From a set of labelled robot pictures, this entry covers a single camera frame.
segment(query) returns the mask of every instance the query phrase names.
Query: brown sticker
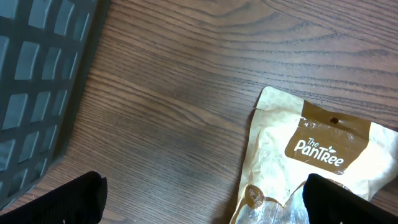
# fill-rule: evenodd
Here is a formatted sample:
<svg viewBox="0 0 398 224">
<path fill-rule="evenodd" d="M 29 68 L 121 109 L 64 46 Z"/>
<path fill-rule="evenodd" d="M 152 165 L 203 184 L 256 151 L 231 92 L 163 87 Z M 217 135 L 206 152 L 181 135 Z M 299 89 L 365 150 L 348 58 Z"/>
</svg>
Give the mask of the brown sticker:
<svg viewBox="0 0 398 224">
<path fill-rule="evenodd" d="M 370 125 L 368 120 L 329 112 L 305 101 L 302 118 L 285 155 L 338 175 L 344 174 L 368 145 Z"/>
</svg>

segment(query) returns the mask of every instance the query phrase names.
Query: gray plastic basket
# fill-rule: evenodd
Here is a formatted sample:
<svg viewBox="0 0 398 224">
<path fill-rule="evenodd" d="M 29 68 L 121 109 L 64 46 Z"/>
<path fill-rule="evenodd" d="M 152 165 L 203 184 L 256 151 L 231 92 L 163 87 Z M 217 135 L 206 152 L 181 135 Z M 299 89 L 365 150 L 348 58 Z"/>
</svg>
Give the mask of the gray plastic basket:
<svg viewBox="0 0 398 224">
<path fill-rule="evenodd" d="M 0 208 L 66 150 L 109 7 L 98 1 L 0 0 Z"/>
</svg>

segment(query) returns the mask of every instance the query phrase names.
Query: black object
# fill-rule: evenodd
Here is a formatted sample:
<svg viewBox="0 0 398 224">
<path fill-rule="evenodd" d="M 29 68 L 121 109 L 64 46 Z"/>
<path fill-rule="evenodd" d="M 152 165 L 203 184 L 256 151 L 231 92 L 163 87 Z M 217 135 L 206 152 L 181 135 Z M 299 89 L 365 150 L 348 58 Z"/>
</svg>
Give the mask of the black object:
<svg viewBox="0 0 398 224">
<path fill-rule="evenodd" d="M 310 174 L 303 190 L 311 224 L 398 223 L 384 211 L 318 174 Z"/>
<path fill-rule="evenodd" d="M 0 216 L 0 223 L 99 223 L 105 209 L 107 192 L 106 178 L 101 178 L 96 172 L 88 172 Z"/>
<path fill-rule="evenodd" d="M 67 149 L 110 0 L 0 0 L 0 209 Z"/>
</svg>

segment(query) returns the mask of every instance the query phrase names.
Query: wooden surface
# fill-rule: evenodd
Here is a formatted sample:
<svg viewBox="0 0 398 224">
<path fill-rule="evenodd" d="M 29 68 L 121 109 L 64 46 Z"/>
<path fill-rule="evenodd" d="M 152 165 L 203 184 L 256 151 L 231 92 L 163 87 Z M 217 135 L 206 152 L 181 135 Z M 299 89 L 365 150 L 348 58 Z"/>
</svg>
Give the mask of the wooden surface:
<svg viewBox="0 0 398 224">
<path fill-rule="evenodd" d="M 265 86 L 398 126 L 397 18 L 389 0 L 113 0 L 67 156 L 33 195 L 95 170 L 107 223 L 228 223 Z M 398 180 L 373 202 L 398 214 Z"/>
</svg>

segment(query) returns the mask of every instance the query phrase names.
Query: food package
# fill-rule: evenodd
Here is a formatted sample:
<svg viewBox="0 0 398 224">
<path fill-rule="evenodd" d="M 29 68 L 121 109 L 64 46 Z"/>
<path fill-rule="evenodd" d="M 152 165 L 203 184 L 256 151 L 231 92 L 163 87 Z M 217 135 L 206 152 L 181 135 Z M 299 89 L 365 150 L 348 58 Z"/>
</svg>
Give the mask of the food package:
<svg viewBox="0 0 398 224">
<path fill-rule="evenodd" d="M 309 223 L 302 193 L 311 173 L 369 201 L 397 175 L 397 141 L 379 124 L 265 87 L 230 223 Z"/>
</svg>

